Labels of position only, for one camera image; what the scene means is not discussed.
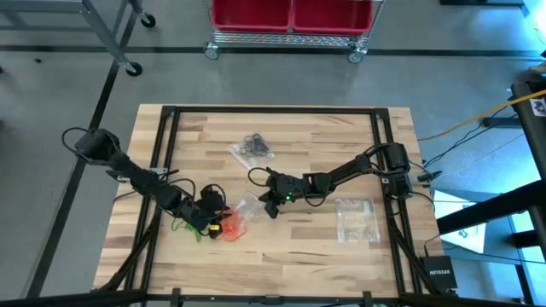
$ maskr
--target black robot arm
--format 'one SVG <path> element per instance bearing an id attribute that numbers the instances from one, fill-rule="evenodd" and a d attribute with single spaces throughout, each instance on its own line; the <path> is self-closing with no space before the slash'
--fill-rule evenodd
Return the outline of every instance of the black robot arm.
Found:
<path id="1" fill-rule="evenodd" d="M 382 153 L 385 158 L 386 171 L 379 170 L 370 160 L 378 153 Z M 257 183 L 250 175 L 255 170 L 267 171 L 270 174 L 264 185 L 270 190 L 259 199 L 265 202 L 265 210 L 271 218 L 276 218 L 279 213 L 278 206 L 284 205 L 287 201 L 294 202 L 303 198 L 309 205 L 319 206 L 337 186 L 361 175 L 374 174 L 388 180 L 389 194 L 394 198 L 407 198 L 412 193 L 408 178 L 410 171 L 408 154 L 404 145 L 394 142 L 373 146 L 330 172 L 308 173 L 302 178 L 281 174 L 269 167 L 254 168 L 248 172 L 248 177 L 254 184 Z M 322 200 L 313 204 L 309 201 L 312 199 Z"/>
<path id="2" fill-rule="evenodd" d="M 225 205 L 225 195 L 214 190 L 212 188 L 214 185 L 206 186 L 200 191 L 200 200 L 195 200 L 195 196 L 184 189 L 169 184 L 155 172 L 144 170 L 133 163 L 129 156 L 121 151 L 119 139 L 113 133 L 104 129 L 71 130 L 83 130 L 85 134 L 76 142 L 74 148 L 71 148 L 64 141 L 64 136 L 70 131 L 67 130 L 62 137 L 63 145 L 87 164 L 109 167 L 112 170 L 107 173 L 114 178 L 117 176 L 129 178 L 135 191 L 154 199 L 161 209 L 173 217 L 182 218 L 198 231 L 201 232 L 209 224 L 213 224 L 218 227 L 213 231 L 209 230 L 209 235 L 215 238 L 221 234 L 220 221 L 228 216 L 224 211 L 229 208 Z"/>

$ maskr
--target wooden table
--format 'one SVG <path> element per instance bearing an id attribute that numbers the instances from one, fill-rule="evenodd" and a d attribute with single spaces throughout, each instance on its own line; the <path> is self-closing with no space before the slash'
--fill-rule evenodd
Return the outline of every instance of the wooden table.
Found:
<path id="1" fill-rule="evenodd" d="M 129 155 L 141 167 L 149 166 L 161 108 L 139 108 Z M 392 107 L 389 112 L 394 140 L 405 145 L 413 161 L 421 161 L 410 110 Z M 252 185 L 247 169 L 227 150 L 228 145 L 254 131 L 259 131 L 275 152 L 269 166 L 296 177 L 310 171 L 330 171 L 373 145 L 368 115 L 182 113 L 171 165 L 180 172 L 170 180 L 191 178 L 198 191 L 208 183 L 218 183 L 226 191 L 228 206 L 236 205 L 246 191 L 262 194 L 266 188 Z M 416 168 L 412 172 L 420 173 Z M 257 171 L 255 178 L 264 180 L 265 174 Z M 414 189 L 427 193 L 422 187 Z M 129 191 L 128 184 L 120 184 L 118 194 Z M 336 198 L 373 199 L 380 242 L 338 243 Z M 130 253 L 141 201 L 142 197 L 133 194 L 113 205 L 96 287 L 103 285 Z M 433 207 L 419 195 L 409 199 L 407 207 L 415 249 L 423 255 L 425 240 L 438 234 Z M 378 177 L 361 176 L 339 186 L 318 208 L 303 200 L 280 208 L 275 220 L 260 212 L 247 233 L 234 243 L 208 238 L 197 243 L 186 230 L 171 231 L 172 217 L 163 213 L 149 292 L 168 294 L 179 287 L 184 294 L 206 295 L 361 297 L 362 291 L 371 291 L 374 297 L 398 296 Z M 439 240 L 427 248 L 431 254 L 442 253 Z M 406 288 L 411 291 L 409 265 L 400 253 Z M 140 286 L 142 260 L 135 287 Z"/>

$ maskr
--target red bin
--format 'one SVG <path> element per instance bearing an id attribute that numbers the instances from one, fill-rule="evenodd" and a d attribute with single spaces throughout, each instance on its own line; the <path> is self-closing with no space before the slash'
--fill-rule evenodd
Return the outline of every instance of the red bin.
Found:
<path id="1" fill-rule="evenodd" d="M 298 33 L 359 36 L 372 27 L 374 4 L 351 0 L 293 0 L 292 27 Z"/>
<path id="2" fill-rule="evenodd" d="M 286 32 L 291 0 L 213 0 L 212 24 L 223 31 Z"/>

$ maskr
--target concrete floor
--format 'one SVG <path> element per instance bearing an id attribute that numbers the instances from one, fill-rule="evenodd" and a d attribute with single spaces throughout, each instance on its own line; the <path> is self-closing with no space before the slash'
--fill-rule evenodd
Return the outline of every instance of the concrete floor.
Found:
<path id="1" fill-rule="evenodd" d="M 111 22 L 112 10 L 99 3 Z M 150 31 L 137 23 L 130 46 L 200 46 L 207 40 L 209 25 L 200 1 L 145 5 L 158 28 Z M 64 22 L 80 22 L 73 17 Z M 514 8 L 392 0 L 370 47 L 538 49 L 524 24 Z M 99 43 L 90 34 L 3 32 L 0 45 L 5 44 Z M 403 106 L 411 107 L 417 135 L 429 136 L 505 101 L 520 72 L 536 65 L 507 58 L 408 56 L 369 56 L 359 66 L 342 55 L 221 55 L 219 61 L 201 54 L 130 57 L 142 64 L 144 74 L 131 78 L 119 73 L 101 124 L 119 136 L 123 148 L 141 103 Z M 0 186 L 0 299 L 9 299 L 26 289 L 75 163 L 60 135 L 68 127 L 89 123 L 112 58 L 103 53 L 0 52 L 0 63 L 7 71 L 0 75 L 0 171 L 6 178 Z M 439 154 L 468 129 L 423 142 L 423 158 Z M 520 134 L 491 130 L 446 155 L 432 170 L 456 171 Z M 536 177 L 525 138 L 520 137 L 472 167 L 439 178 L 434 187 L 501 193 Z M 116 188 L 102 168 L 85 170 L 43 295 L 89 291 Z"/>

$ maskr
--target clear plastic bag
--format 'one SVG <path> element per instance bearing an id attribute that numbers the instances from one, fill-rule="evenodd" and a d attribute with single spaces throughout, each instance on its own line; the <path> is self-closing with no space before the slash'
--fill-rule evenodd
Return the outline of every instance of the clear plastic bag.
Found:
<path id="1" fill-rule="evenodd" d="M 263 209 L 264 203 L 258 200 L 258 196 L 250 192 L 244 193 L 237 207 L 228 212 L 231 216 L 221 222 L 224 229 L 222 239 L 228 242 L 237 241 L 247 232 L 250 221 Z"/>
<path id="2" fill-rule="evenodd" d="M 338 242 L 379 242 L 374 202 L 370 199 L 335 200 Z"/>
<path id="3" fill-rule="evenodd" d="M 275 157 L 270 145 L 258 132 L 245 136 L 241 142 L 229 145 L 228 150 L 249 170 Z"/>

